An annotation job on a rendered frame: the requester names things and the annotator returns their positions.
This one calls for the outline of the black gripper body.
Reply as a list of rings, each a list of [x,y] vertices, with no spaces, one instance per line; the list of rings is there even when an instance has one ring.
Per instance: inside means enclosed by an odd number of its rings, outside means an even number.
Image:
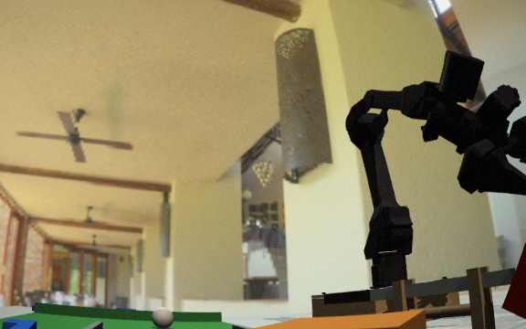
[[[512,124],[510,134],[507,133],[509,125],[505,123],[487,129],[490,138],[482,141],[469,127],[476,113],[469,110],[464,112],[452,136],[453,144],[457,146],[456,152],[464,154],[457,179],[460,187],[470,194],[479,189],[491,153],[502,147],[505,154],[521,159],[526,144],[526,116]]]

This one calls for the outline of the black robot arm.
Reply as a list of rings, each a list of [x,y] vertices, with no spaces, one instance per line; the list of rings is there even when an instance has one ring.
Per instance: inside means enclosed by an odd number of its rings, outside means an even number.
[[[401,91],[368,90],[363,99],[351,107],[345,121],[351,142],[361,151],[372,195],[374,211],[363,250],[365,259],[373,260],[370,289],[387,288],[393,281],[407,280],[405,255],[412,254],[413,223],[409,209],[396,202],[381,146],[388,123],[387,111],[399,110],[412,119],[427,120],[421,127],[424,142],[441,136],[453,143],[458,119],[468,110],[457,103],[473,101],[485,63],[449,50],[444,62],[439,83],[423,81]],[[487,129],[501,123],[510,125],[506,119],[520,104],[518,90],[501,85],[484,100],[469,127],[482,141],[489,140]],[[371,108],[381,110],[380,114],[367,113]]]

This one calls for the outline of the white golf ball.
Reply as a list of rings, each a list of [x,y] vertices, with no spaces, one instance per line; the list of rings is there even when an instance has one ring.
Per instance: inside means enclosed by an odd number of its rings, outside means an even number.
[[[153,311],[152,319],[155,326],[166,329],[173,324],[174,315],[169,309],[160,307]]]

